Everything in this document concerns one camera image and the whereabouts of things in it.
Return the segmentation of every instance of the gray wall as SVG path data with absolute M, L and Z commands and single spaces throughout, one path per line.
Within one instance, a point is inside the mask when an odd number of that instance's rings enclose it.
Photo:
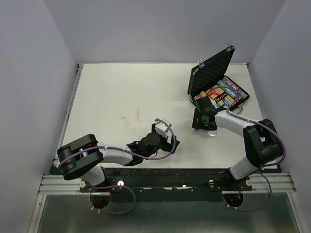
M 0 3 L 0 232 L 27 232 L 76 64 L 42 0 Z
M 250 62 L 284 0 L 44 0 L 78 63 Z
M 287 0 L 257 51 L 250 72 L 261 111 L 285 140 L 290 171 L 311 229 L 311 2 Z

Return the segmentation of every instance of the candy wrapper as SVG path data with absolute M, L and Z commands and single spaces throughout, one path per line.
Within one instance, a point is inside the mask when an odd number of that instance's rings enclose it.
M 228 108 L 233 103 L 233 99 L 230 96 L 225 97 L 217 104 L 223 108 Z
M 223 82 L 227 84 L 229 87 L 231 87 L 233 90 L 235 90 L 238 95 L 241 97 L 241 99 L 244 99 L 247 97 L 247 94 L 243 92 L 235 83 L 233 83 L 228 77 L 223 78 Z
M 202 91 L 202 92 L 199 94 L 200 98 L 205 97 L 206 95 L 207 95 L 207 94 L 205 93 L 205 91 Z
M 224 81 L 220 80 L 217 82 L 217 85 L 218 86 L 226 86 L 226 87 L 229 87 Z M 228 89 L 228 88 L 223 88 L 223 90 L 231 97 L 231 98 L 235 98 L 235 93 Z
M 194 101 L 198 100 L 200 98 L 199 95 L 196 95 L 195 97 L 193 97 Z
M 218 87 L 217 85 L 213 86 L 211 89 L 207 90 L 206 93 L 208 94 L 208 96 L 211 98 L 211 99 L 215 99 L 217 97 L 219 97 L 222 93 L 224 93 L 224 91 L 220 88 L 217 88 L 217 89 L 213 89 L 213 88 L 216 88 Z
M 226 96 L 228 96 L 226 93 L 223 93 L 222 95 L 220 95 L 219 97 L 217 97 L 215 99 L 216 103 L 218 103 L 219 101 L 221 101 L 223 98 L 225 98 Z

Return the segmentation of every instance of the screw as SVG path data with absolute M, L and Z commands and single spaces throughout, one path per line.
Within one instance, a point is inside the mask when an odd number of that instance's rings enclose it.
M 252 186 L 252 184 L 253 184 L 253 182 L 251 180 L 246 180 L 245 183 L 247 186 Z
M 79 183 L 80 188 L 84 188 L 86 186 L 86 183 L 84 181 L 81 181 Z
M 212 188 L 212 187 L 214 187 L 214 180 L 209 180 L 208 181 L 208 185 Z
M 123 181 L 118 181 L 118 185 L 119 185 L 119 186 L 123 186 L 123 185 L 124 185 L 124 182 L 123 182 Z
M 212 136 L 212 137 L 217 135 L 217 131 L 208 130 L 207 133 L 209 134 L 209 136 Z

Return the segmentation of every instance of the purple cable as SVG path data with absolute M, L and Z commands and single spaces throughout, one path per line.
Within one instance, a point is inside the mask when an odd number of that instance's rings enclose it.
M 281 143 L 281 145 L 282 145 L 282 148 L 283 148 L 283 155 L 282 155 L 282 158 L 281 158 L 279 161 L 277 161 L 276 163 L 274 163 L 274 164 L 268 164 L 268 165 L 265 165 L 265 166 L 263 166 L 263 167 L 279 165 L 280 163 L 282 163 L 282 162 L 284 161 L 284 159 L 286 158 L 286 147 L 285 147 L 285 143 L 284 143 L 283 139 L 282 139 L 276 132 L 274 132 L 273 130 L 271 130 L 269 127 L 267 127 L 267 126 L 265 126 L 265 125 L 263 125 L 263 124 L 261 124 L 261 123 L 255 121 L 255 120 L 250 120 L 250 119 L 247 119 L 247 118 L 245 118 L 245 117 L 239 116 L 239 115 L 234 114 L 233 112 L 231 112 L 231 111 L 230 111 L 230 108 L 238 101 L 238 93 L 237 93 L 234 89 L 232 89 L 232 88 L 230 88 L 230 87 L 228 87 L 228 86 L 218 86 L 218 87 L 214 87 L 214 88 L 211 88 L 209 91 L 212 91 L 212 90 L 217 89 L 217 88 L 226 88 L 226 89 L 232 90 L 232 91 L 235 93 L 235 98 L 234 98 L 233 103 L 230 104 L 229 107 L 227 108 L 227 113 L 228 113 L 229 115 L 231 115 L 231 116 L 233 116 L 233 117 L 235 117 L 235 118 L 237 118 L 237 119 L 240 119 L 240 120 L 243 120 L 243 121 L 250 122 L 250 123 L 252 123 L 252 124 L 256 124 L 256 125 L 261 126 L 262 128 L 264 128 L 264 129 L 268 130 L 269 132 L 271 132 L 271 133 L 272 133 L 275 137 L 277 137 L 277 139 L 280 141 L 280 143 Z
M 95 210 L 97 210 L 97 211 L 99 211 L 99 212 L 102 212 L 102 213 L 111 214 L 111 215 L 124 215 L 124 214 L 127 214 L 127 213 L 131 212 L 131 211 L 135 208 L 135 205 L 136 205 L 136 196 L 135 196 L 135 193 L 133 192 L 133 190 L 132 190 L 131 188 L 129 188 L 129 187 L 127 187 L 127 186 L 122 186 L 122 185 L 112 185 L 112 186 L 107 186 L 107 187 L 96 187 L 96 186 L 91 185 L 90 183 L 88 183 L 88 184 L 89 184 L 90 187 L 96 188 L 96 189 L 126 188 L 126 189 L 128 189 L 128 190 L 132 193 L 132 195 L 133 195 L 133 204 L 132 204 L 132 206 L 131 206 L 128 210 L 126 210 L 126 211 L 122 211 L 122 212 L 113 212 L 113 211 L 109 211 L 109 210 L 97 209 L 97 208 L 95 208 L 95 207 L 93 206 L 93 204 L 92 204 L 92 200 L 93 200 L 93 199 L 91 199 L 91 200 L 90 200 L 90 203 L 91 203 L 91 205 L 92 205 L 92 209 L 95 209 Z
M 78 155 L 80 155 L 80 154 L 82 154 L 82 153 L 84 153 L 84 152 L 87 152 L 87 151 L 90 151 L 90 150 L 94 150 L 94 149 L 110 149 L 110 150 L 124 151 L 124 152 L 126 152 L 126 153 L 128 153 L 128 154 L 132 154 L 132 155 L 134 155 L 134 156 L 138 156 L 138 157 L 140 157 L 140 158 L 147 159 L 147 160 L 160 160 L 160 159 L 165 159 L 165 158 L 169 157 L 169 156 L 173 153 L 173 151 L 175 150 L 175 146 L 176 146 L 175 134 L 174 134 L 174 132 L 172 131 L 172 129 L 170 128 L 170 126 L 169 126 L 167 123 L 165 123 L 163 120 L 160 120 L 160 119 L 157 118 L 157 119 L 155 119 L 155 121 L 159 121 L 159 122 L 163 123 L 166 127 L 168 127 L 168 129 L 169 129 L 169 131 L 171 132 L 172 137 L 173 137 L 173 147 L 172 147 L 171 151 L 170 151 L 167 155 L 165 155 L 165 156 L 163 156 L 163 157 L 160 157 L 160 158 L 149 158 L 149 157 L 145 157 L 145 156 L 142 156 L 142 155 L 140 155 L 140 154 L 136 154 L 136 153 L 134 153 L 134 152 L 131 152 L 130 150 L 123 150 L 123 149 L 117 148 L 117 147 L 95 146 L 95 147 L 90 147 L 90 148 L 81 150 L 81 151 L 79 151 L 79 152 L 77 152 L 77 153 L 75 153 L 75 154 L 69 156 L 68 158 L 66 158 L 66 159 L 64 159 L 62 162 L 60 162 L 60 164 L 58 165 L 58 168 L 61 168 L 61 166 L 64 165 L 68 160 L 70 160 L 70 159 L 72 159 L 72 158 L 74 158 L 74 157 L 76 157 L 76 156 L 78 156 Z
M 227 206 L 228 208 L 231 208 L 231 209 L 233 209 L 233 210 L 242 211 L 242 212 L 254 212 L 254 211 L 262 210 L 262 209 L 264 209 L 265 207 L 267 207 L 267 205 L 271 202 L 271 199 L 272 199 L 272 188 L 271 188 L 271 184 L 270 184 L 270 182 L 268 181 L 267 177 L 265 177 L 262 173 L 260 173 L 260 172 L 256 172 L 256 173 L 259 174 L 259 175 L 261 175 L 261 176 L 267 181 L 267 183 L 268 183 L 268 185 L 269 185 L 270 193 L 269 193 L 269 199 L 267 200 L 267 202 L 266 202 L 262 207 L 259 207 L 259 208 L 257 208 L 257 209 L 250 209 L 250 210 L 248 210 L 248 209 L 237 208 L 237 207 L 233 207 L 233 206 L 229 205 L 229 204 L 226 202 L 226 200 L 225 200 L 225 198 L 224 198 L 224 196 L 223 196 L 223 201 L 224 201 L 224 203 L 226 204 L 226 206 Z

